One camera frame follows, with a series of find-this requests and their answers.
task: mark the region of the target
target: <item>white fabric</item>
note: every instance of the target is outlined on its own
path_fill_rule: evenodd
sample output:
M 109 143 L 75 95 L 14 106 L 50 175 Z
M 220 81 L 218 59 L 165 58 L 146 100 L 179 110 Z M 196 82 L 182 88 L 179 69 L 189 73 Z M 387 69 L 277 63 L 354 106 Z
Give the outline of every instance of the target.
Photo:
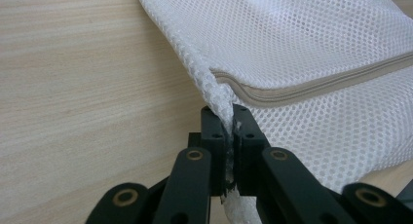
M 391 0 L 140 2 L 227 128 L 232 103 L 247 106 L 271 144 L 294 152 L 324 186 L 340 192 L 413 157 L 413 67 L 277 108 L 246 104 L 211 74 L 277 89 L 411 52 L 413 20 Z M 259 222 L 252 199 L 225 206 L 233 222 Z

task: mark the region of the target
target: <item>white mesh laundry bag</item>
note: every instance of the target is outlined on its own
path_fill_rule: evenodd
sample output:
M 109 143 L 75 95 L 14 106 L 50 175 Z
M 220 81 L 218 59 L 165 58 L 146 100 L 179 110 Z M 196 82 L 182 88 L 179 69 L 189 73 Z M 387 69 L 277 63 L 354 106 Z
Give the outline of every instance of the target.
M 391 0 L 140 0 L 229 129 L 248 107 L 341 192 L 413 156 L 413 20 Z M 259 223 L 253 199 L 225 202 Z

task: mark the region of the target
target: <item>wooden table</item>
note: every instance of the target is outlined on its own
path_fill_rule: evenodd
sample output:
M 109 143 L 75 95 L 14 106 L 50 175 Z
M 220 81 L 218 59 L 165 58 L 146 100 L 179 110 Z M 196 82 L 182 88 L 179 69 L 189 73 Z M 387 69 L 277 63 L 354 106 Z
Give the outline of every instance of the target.
M 152 186 L 204 105 L 137 0 L 0 0 L 0 223 L 83 223 L 111 187 Z M 412 167 L 366 179 L 395 195 Z

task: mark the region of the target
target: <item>zipper tape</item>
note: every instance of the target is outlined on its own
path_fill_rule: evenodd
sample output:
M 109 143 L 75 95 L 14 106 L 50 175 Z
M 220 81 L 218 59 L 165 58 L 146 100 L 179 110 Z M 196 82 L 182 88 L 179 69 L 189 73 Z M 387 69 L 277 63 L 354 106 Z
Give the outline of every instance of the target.
M 274 90 L 264 90 L 242 84 L 226 72 L 214 70 L 211 72 L 218 83 L 230 85 L 234 93 L 245 102 L 262 107 L 279 107 L 345 89 L 409 66 L 413 66 L 413 52 L 297 86 Z

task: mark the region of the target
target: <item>wood grain surface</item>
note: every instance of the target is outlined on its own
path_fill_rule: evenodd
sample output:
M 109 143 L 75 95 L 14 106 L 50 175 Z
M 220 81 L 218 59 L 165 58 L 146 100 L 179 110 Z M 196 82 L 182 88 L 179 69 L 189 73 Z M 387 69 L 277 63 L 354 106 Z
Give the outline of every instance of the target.
M 84 223 L 111 187 L 152 186 L 204 105 L 137 0 L 0 0 L 0 223 Z M 412 168 L 365 181 L 395 195 Z

